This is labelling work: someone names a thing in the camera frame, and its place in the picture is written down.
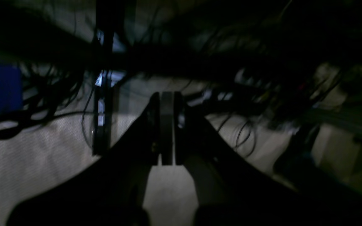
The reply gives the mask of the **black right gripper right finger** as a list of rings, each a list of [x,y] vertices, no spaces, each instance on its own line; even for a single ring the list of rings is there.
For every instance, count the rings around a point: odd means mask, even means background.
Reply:
[[[174,102],[176,160],[199,201],[217,199],[198,208],[196,226],[362,226],[362,195],[315,165],[320,125],[301,126],[273,165],[294,191],[246,162],[180,92]]]

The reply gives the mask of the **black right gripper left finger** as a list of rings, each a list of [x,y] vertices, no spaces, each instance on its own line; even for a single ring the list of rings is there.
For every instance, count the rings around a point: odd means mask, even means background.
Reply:
[[[159,130],[160,96],[94,164],[68,181],[19,203],[8,226],[148,226],[142,208]]]

